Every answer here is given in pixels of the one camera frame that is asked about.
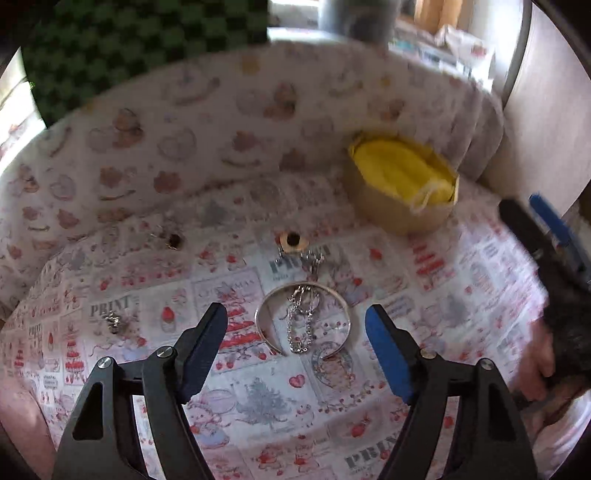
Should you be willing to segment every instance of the christmas tree print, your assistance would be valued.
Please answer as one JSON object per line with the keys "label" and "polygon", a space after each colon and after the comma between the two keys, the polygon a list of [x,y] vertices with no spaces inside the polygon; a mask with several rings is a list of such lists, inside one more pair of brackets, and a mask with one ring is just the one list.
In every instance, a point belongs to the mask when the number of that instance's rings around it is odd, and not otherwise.
{"label": "christmas tree print", "polygon": [[258,377],[246,386],[246,399],[245,404],[237,403],[236,405],[236,411],[244,414],[241,421],[251,425],[257,423],[269,425],[271,431],[275,422],[287,421],[287,418],[282,416],[291,411],[281,393],[267,387],[267,384]]}

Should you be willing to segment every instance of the green checkered fabric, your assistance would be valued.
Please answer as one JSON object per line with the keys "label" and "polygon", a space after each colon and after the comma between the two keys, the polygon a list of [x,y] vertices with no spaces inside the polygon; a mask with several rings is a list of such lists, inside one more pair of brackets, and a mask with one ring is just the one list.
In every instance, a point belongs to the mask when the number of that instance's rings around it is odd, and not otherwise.
{"label": "green checkered fabric", "polygon": [[61,0],[22,46],[49,127],[160,65],[267,41],[267,0]]}

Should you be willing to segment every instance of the bangle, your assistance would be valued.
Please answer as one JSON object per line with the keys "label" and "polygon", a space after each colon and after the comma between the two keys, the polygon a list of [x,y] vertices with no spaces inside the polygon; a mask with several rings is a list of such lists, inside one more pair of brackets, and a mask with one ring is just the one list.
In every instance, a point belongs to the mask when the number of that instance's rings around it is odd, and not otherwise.
{"label": "bangle", "polygon": [[[279,349],[275,345],[273,345],[269,341],[269,339],[265,336],[261,327],[259,326],[259,316],[261,314],[261,310],[262,310],[263,306],[272,296],[274,296],[275,294],[277,294],[283,290],[287,290],[289,288],[298,288],[298,287],[313,287],[313,288],[318,288],[320,290],[323,290],[326,293],[328,293],[329,295],[333,296],[340,303],[341,307],[343,308],[343,312],[344,312],[345,318],[346,318],[346,324],[343,324],[343,326],[346,326],[346,328],[347,328],[345,339],[343,340],[343,342],[340,345],[337,346],[337,348],[335,350],[327,353],[326,355],[324,355],[322,357],[322,360],[326,360],[327,358],[330,358],[331,356],[337,354],[338,352],[340,352],[342,350],[342,348],[345,345],[345,342],[349,338],[349,334],[351,333],[351,316],[349,315],[349,306],[347,305],[347,301],[336,290],[334,290],[330,287],[327,287],[326,285],[323,285],[321,283],[314,282],[314,281],[295,281],[295,282],[290,282],[285,285],[282,285],[281,287],[277,287],[274,290],[271,290],[262,299],[261,304],[256,309],[256,312],[255,312],[256,330],[257,330],[258,334],[261,336],[262,340],[267,344],[267,346],[269,347],[269,349],[271,350],[272,353],[274,353],[274,354],[278,353],[279,355],[285,355],[283,353],[283,351],[281,351],[281,349]],[[305,351],[307,351],[307,349],[303,349],[301,351],[298,350],[297,353],[303,353]]]}

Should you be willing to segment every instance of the tablecloth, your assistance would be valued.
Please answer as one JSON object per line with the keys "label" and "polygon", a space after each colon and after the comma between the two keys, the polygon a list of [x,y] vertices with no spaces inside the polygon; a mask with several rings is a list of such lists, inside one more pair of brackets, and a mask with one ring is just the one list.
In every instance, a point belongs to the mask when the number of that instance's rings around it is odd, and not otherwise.
{"label": "tablecloth", "polygon": [[[473,364],[486,356],[508,382],[514,376],[544,292],[527,253],[499,221],[497,203],[463,181],[443,227],[396,238],[355,215],[339,170],[202,190],[52,257],[0,331],[0,379],[25,382],[58,445],[99,358],[145,358],[220,301],[228,330],[202,392],[185,408],[214,477],[375,478],[408,408],[390,392],[365,335],[368,306],[381,303],[446,359]],[[161,228],[182,234],[181,250],[164,245]],[[352,334],[336,358],[321,358],[344,321],[329,299],[314,318],[309,354],[273,355],[256,332],[254,311],[265,293],[306,277],[298,261],[275,262],[286,229],[325,254],[320,281],[352,312]],[[288,352],[286,305],[287,293],[270,303],[262,327]],[[118,335],[101,318],[110,310],[124,318]],[[134,406],[148,473],[161,479],[143,398]],[[443,471],[456,410],[451,398],[429,478]]]}

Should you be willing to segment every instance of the black gemstone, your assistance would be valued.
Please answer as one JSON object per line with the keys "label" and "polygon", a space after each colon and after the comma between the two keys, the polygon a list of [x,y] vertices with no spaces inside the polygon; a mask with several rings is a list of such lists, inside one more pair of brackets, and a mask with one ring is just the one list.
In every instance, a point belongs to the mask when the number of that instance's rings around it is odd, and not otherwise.
{"label": "black gemstone", "polygon": [[295,232],[289,232],[287,234],[287,245],[290,247],[295,247],[297,244],[300,243],[300,234]]}
{"label": "black gemstone", "polygon": [[182,243],[183,243],[183,239],[181,238],[180,235],[177,235],[176,233],[172,233],[168,237],[168,246],[170,248],[174,248],[175,250],[177,250],[180,248]]}

